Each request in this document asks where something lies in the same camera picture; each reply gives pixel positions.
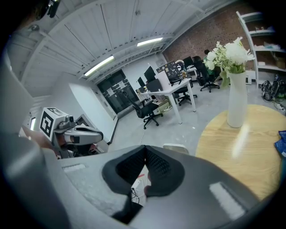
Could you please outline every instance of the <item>white vase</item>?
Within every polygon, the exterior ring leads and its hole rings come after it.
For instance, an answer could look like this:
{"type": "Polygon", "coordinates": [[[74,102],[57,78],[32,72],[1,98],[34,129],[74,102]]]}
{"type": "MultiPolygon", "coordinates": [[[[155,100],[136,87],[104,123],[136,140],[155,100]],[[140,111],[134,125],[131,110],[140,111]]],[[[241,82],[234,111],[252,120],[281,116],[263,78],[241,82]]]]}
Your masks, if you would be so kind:
{"type": "Polygon", "coordinates": [[[227,73],[227,76],[231,79],[227,123],[231,127],[241,127],[247,110],[246,72],[240,74],[227,73]]]}

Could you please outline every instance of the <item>person in green shirt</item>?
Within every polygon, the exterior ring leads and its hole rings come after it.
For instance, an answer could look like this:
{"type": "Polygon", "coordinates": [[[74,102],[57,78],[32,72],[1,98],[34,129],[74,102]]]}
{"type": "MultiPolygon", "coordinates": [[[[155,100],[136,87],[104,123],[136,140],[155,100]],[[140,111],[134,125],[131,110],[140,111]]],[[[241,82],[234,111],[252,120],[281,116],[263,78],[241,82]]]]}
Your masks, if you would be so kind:
{"type": "MultiPolygon", "coordinates": [[[[210,50],[208,50],[208,49],[205,50],[205,55],[206,55],[206,56],[204,57],[204,60],[205,60],[205,61],[208,61],[208,60],[207,60],[207,55],[208,55],[209,52],[210,52],[210,50]]],[[[206,66],[206,68],[207,68],[207,72],[209,73],[209,75],[215,75],[215,73],[214,73],[213,71],[211,71],[207,66],[206,66]]]]}

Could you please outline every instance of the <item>chair base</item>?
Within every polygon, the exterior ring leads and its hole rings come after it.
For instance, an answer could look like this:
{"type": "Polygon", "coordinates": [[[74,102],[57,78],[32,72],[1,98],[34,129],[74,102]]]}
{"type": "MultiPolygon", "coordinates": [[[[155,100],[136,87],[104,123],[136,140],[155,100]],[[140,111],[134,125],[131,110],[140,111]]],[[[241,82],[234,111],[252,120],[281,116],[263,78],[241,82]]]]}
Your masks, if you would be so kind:
{"type": "Polygon", "coordinates": [[[185,100],[189,100],[191,102],[191,104],[192,104],[191,97],[184,93],[184,96],[178,98],[179,106],[181,106],[182,102],[185,101],[185,100]]]}
{"type": "Polygon", "coordinates": [[[204,89],[204,88],[209,88],[209,92],[211,93],[211,87],[214,87],[214,88],[217,88],[217,89],[220,88],[219,85],[209,82],[208,84],[205,84],[205,85],[201,88],[200,91],[202,91],[202,89],[204,89]]]}
{"type": "Polygon", "coordinates": [[[151,121],[151,120],[153,120],[155,123],[156,123],[156,126],[159,126],[159,123],[154,119],[155,117],[158,117],[158,116],[163,116],[163,114],[154,114],[154,113],[152,113],[152,114],[149,114],[149,117],[147,117],[147,118],[144,118],[143,119],[143,122],[146,122],[145,124],[144,124],[144,130],[146,130],[146,125],[151,121]]]}

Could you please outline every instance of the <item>wall baseboard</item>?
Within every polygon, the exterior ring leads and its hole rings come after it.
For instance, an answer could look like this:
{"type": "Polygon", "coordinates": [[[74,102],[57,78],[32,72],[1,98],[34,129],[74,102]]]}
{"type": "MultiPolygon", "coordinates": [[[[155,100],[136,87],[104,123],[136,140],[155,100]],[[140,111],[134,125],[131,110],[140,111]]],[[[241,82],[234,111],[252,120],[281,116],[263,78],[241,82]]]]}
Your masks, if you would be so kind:
{"type": "Polygon", "coordinates": [[[117,119],[117,121],[116,121],[116,124],[115,124],[114,130],[113,130],[113,133],[112,133],[111,139],[110,139],[110,141],[107,143],[108,145],[110,145],[110,144],[112,143],[112,141],[113,141],[113,137],[114,137],[114,134],[115,134],[115,130],[116,130],[116,127],[117,127],[118,121],[119,121],[119,119],[117,119]]]}

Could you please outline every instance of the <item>round wooden table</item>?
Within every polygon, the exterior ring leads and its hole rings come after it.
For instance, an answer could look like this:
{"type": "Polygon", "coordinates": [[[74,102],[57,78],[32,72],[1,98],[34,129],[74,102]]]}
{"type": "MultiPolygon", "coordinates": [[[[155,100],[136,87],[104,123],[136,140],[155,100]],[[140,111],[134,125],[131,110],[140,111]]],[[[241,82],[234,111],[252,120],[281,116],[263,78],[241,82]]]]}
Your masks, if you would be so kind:
{"type": "Polygon", "coordinates": [[[227,124],[224,111],[202,132],[196,156],[214,163],[264,199],[279,185],[281,157],[274,143],[283,130],[286,117],[266,106],[248,105],[240,128],[227,124]]]}

